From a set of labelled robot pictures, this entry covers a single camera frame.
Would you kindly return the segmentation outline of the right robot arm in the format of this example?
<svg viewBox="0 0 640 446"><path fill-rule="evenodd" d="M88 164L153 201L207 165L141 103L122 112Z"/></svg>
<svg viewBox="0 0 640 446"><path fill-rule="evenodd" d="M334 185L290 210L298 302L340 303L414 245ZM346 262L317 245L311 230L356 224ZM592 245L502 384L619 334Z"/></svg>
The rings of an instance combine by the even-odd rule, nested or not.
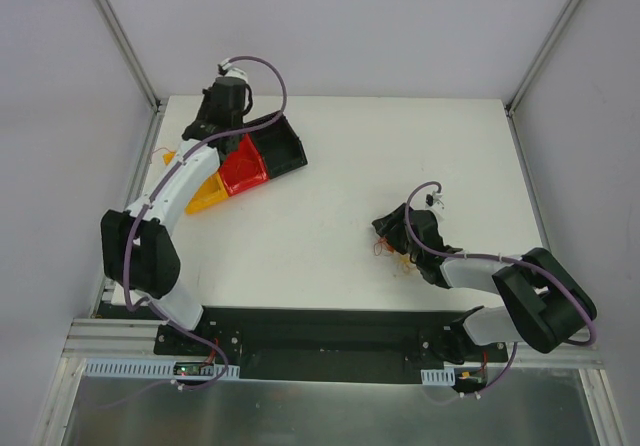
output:
<svg viewBox="0 0 640 446"><path fill-rule="evenodd" d="M377 236L406 257L422 278L443 289L473 289L501 298L498 307L475 307L450 325L445 351L451 362L473 360L486 345L524 342L547 354L561 344L589 346L573 336L591 330L597 308L545 248L521 256L473 254L447 245L431 210L403 203L372 222Z"/></svg>

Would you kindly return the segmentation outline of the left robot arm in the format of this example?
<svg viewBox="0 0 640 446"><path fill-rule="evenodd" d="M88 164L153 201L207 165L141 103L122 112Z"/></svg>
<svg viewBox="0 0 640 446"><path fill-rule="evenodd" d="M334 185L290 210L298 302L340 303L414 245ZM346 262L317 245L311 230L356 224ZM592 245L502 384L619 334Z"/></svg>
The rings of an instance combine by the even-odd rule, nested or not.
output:
<svg viewBox="0 0 640 446"><path fill-rule="evenodd" d="M171 235L205 180L238 149L243 138L239 131L251 106L245 74L217 77L203 91L195 120L151 190L122 212L107 211L100 223L106 277L181 326L176 341L191 355L209 348L212 333L200 323L203 306L179 280L181 262Z"/></svg>

